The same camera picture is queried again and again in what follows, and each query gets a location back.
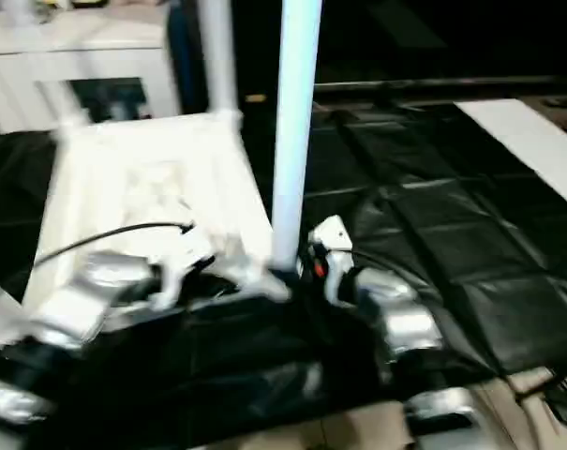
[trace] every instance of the metal clamp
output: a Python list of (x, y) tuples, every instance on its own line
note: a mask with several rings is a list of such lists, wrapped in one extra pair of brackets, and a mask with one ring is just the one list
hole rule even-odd
[(31, 335), (47, 344), (80, 350), (102, 329), (111, 307), (130, 286), (152, 279), (145, 258), (94, 253), (80, 272), (31, 318)]
[(46, 399), (0, 381), (0, 419), (26, 425), (46, 418), (52, 405)]
[(420, 450), (499, 450), (492, 424), (467, 389), (424, 392), (404, 404)]
[(378, 331), (393, 362), (403, 353), (440, 349), (440, 329), (416, 291), (393, 272), (363, 269), (354, 280), (356, 312)]

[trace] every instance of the white plastic part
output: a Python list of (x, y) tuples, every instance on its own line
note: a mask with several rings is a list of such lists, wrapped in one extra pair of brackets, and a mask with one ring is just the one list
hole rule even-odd
[(29, 26), (35, 22), (32, 0), (7, 0), (0, 5), (15, 26)]
[(329, 274), (324, 282), (324, 295), (333, 305), (343, 304), (337, 297), (339, 283), (354, 266), (354, 260), (350, 254), (352, 242), (343, 220), (340, 216), (326, 218), (310, 233), (309, 239), (311, 242), (321, 243), (325, 248), (331, 250), (326, 257), (329, 264)]
[(276, 111), (273, 263), (292, 269), (298, 249), (321, 0), (285, 0)]
[(181, 282), (195, 263), (215, 255), (208, 236), (200, 229), (194, 228), (183, 236), (172, 240), (170, 253), (161, 260), (162, 289), (151, 297), (150, 308), (154, 311), (169, 309), (179, 299)]
[(0, 344), (16, 340), (25, 320), (21, 305), (7, 292), (0, 294)]
[[(75, 127), (54, 164), (37, 256), (124, 225), (190, 219), (215, 251), (235, 241), (258, 261), (270, 258), (271, 227), (231, 120), (204, 113)], [(31, 276), (25, 309), (63, 285), (89, 251), (156, 259), (179, 238), (177, 229), (139, 230), (69, 252)]]
[(237, 113), (230, 0), (201, 0), (198, 8), (210, 110)]
[(56, 4), (62, 9), (70, 9), (70, 2), (68, 0), (56, 0)]

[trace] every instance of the white cabinet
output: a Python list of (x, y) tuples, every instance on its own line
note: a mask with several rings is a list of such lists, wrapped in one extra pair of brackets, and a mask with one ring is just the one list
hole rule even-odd
[(181, 113), (165, 22), (163, 7), (62, 12), (40, 26), (47, 52), (31, 56), (0, 13), (0, 131), (54, 127), (45, 82), (65, 83), (91, 122)]

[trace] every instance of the black cloth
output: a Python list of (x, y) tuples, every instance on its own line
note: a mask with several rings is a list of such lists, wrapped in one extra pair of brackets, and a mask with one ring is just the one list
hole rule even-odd
[[(273, 140), (247, 134), (270, 210)], [(567, 202), (457, 108), (315, 117), (304, 231), (332, 214), (463, 356), (499, 374), (567, 358)]]
[(28, 278), (5, 281), (35, 259), (54, 151), (47, 132), (0, 135), (0, 285), (18, 301)]

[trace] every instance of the black tablecloth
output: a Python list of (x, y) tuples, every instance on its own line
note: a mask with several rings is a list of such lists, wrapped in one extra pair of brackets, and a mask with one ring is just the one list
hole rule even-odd
[[(30, 262), (44, 184), (24, 185), (22, 171), (47, 137), (0, 139), (0, 167), (13, 173), (1, 186), (14, 193), (0, 217), (30, 227), (29, 237), (0, 227), (3, 261)], [(270, 209), (269, 115), (247, 116), (244, 139)], [(43, 171), (52, 166), (47, 148), (34, 158), (46, 161)], [(11, 155), (20, 163), (6, 165)], [(47, 186), (45, 173), (37, 180)], [(567, 202), (458, 109), (315, 114), (304, 233), (332, 214), (359, 251), (395, 269), (431, 308), (449, 384), (567, 359)], [(66, 434), (71, 448), (180, 448), (396, 398), (399, 386), (377, 377), (372, 336), (311, 294), (285, 305), (249, 299), (106, 337), (106, 359), (46, 436)]]

